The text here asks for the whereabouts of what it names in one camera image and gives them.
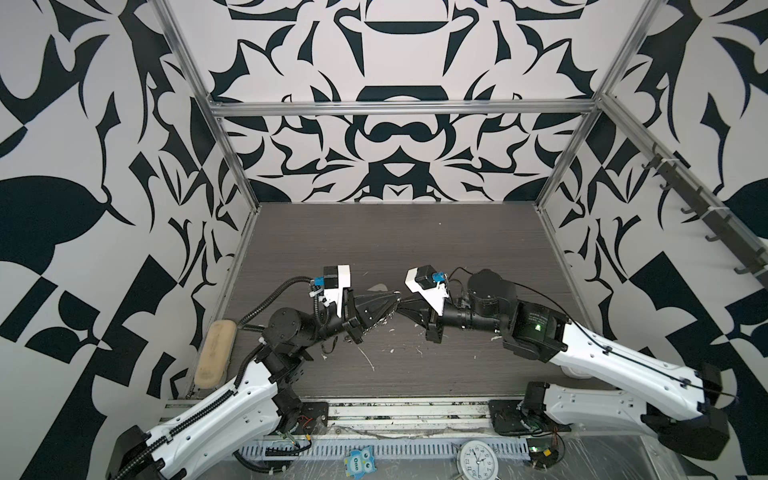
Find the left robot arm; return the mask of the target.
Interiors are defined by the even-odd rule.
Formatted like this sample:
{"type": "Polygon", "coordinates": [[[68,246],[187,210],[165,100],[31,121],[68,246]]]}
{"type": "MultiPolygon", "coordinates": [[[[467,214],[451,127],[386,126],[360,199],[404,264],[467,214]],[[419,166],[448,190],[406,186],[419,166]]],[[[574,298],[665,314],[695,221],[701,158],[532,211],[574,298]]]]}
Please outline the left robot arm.
{"type": "Polygon", "coordinates": [[[303,404],[293,390],[310,347],[347,335],[355,342],[393,314],[401,295],[346,288],[341,312],[326,321],[294,308],[276,310],[233,379],[147,432],[133,426],[115,442],[108,479],[196,479],[246,443],[289,433],[303,404]]]}

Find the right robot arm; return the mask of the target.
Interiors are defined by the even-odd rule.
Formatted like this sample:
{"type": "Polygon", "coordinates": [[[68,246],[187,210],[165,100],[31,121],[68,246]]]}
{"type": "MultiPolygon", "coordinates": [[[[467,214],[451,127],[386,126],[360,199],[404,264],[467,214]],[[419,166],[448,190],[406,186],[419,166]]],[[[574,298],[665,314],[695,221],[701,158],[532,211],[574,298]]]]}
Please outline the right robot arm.
{"type": "Polygon", "coordinates": [[[692,369],[629,349],[564,312],[520,299],[517,283],[489,269],[471,275],[457,301],[450,296],[448,276],[430,265],[409,270],[405,284],[412,295],[398,311],[424,327],[430,342],[441,342],[447,327],[493,332],[518,357],[612,387],[599,392],[532,382],[524,410],[560,425],[634,428],[699,460],[718,459],[730,440],[727,415],[715,405],[723,387],[713,365],[692,369]]]}

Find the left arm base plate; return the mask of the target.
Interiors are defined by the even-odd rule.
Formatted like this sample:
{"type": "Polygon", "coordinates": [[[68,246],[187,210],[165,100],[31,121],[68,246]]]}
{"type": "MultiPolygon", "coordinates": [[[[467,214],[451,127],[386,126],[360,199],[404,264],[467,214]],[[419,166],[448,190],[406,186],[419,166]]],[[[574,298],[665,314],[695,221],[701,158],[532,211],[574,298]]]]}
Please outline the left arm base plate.
{"type": "Polygon", "coordinates": [[[275,433],[317,434],[328,426],[329,403],[326,401],[301,402],[297,408],[282,415],[275,433]]]}

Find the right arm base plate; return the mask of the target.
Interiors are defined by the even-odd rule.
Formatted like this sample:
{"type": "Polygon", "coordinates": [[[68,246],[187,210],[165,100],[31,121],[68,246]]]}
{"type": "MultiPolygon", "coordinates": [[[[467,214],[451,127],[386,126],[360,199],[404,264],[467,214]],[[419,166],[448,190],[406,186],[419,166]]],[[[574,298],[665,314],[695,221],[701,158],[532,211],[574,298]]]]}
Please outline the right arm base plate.
{"type": "Polygon", "coordinates": [[[491,425],[501,436],[532,435],[541,431],[535,420],[519,408],[520,400],[493,399],[488,402],[491,425]]]}

